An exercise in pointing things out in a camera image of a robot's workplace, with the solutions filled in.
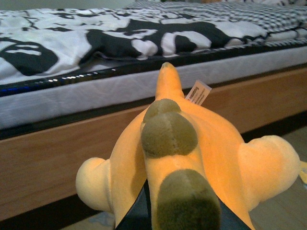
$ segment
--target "blanket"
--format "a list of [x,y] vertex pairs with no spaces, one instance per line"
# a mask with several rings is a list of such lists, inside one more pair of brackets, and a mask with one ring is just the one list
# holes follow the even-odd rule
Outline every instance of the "blanket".
[[95,58],[167,60],[285,43],[307,44],[307,7],[136,2],[0,11],[0,85],[70,73]]

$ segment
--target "yellow plush toy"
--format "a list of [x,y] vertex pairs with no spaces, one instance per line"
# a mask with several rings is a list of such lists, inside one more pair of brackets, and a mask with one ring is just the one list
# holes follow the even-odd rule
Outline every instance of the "yellow plush toy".
[[245,143],[218,114],[184,98],[163,64],[156,99],[119,137],[110,159],[80,167],[76,188],[89,207],[118,225],[148,179],[153,230],[219,229],[220,200],[251,229],[248,212],[292,185],[300,160],[278,136]]

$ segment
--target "white tag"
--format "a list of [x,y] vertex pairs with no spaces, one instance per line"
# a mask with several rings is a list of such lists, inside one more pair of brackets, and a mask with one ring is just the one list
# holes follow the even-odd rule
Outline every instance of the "white tag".
[[202,83],[200,80],[197,80],[191,91],[187,94],[186,99],[194,104],[201,105],[206,99],[206,97],[209,95],[211,89],[212,88],[205,83]]

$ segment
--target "plush toy tail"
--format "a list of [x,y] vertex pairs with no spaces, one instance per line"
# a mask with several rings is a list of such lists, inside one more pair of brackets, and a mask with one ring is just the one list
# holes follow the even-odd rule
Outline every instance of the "plush toy tail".
[[205,179],[196,131],[169,99],[155,101],[141,142],[150,189],[153,230],[217,230],[219,201]]
[[164,63],[160,69],[155,97],[156,100],[184,97],[178,72],[169,62]]

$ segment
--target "bed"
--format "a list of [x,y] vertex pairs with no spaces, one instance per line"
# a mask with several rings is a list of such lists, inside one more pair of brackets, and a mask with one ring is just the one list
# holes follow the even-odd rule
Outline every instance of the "bed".
[[241,132],[307,110],[307,7],[136,2],[0,11],[0,220],[75,194],[154,100],[162,63]]

